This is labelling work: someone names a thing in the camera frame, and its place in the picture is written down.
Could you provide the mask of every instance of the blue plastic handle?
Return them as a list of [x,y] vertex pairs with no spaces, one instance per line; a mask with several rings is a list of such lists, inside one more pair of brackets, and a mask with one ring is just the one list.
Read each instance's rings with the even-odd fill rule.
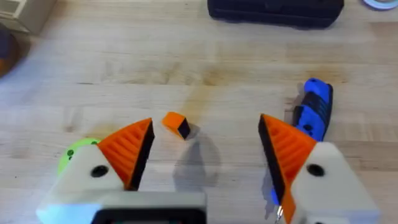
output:
[[[333,87],[317,78],[310,78],[304,84],[305,96],[293,112],[293,125],[316,141],[323,141],[329,126],[333,104]],[[275,189],[271,190],[272,200],[278,202]]]

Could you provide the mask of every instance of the small orange block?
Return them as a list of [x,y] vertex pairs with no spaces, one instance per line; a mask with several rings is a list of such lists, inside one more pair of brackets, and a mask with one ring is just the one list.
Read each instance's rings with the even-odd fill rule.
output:
[[168,112],[163,118],[162,123],[166,128],[180,136],[182,139],[186,139],[191,132],[186,117],[176,112]]

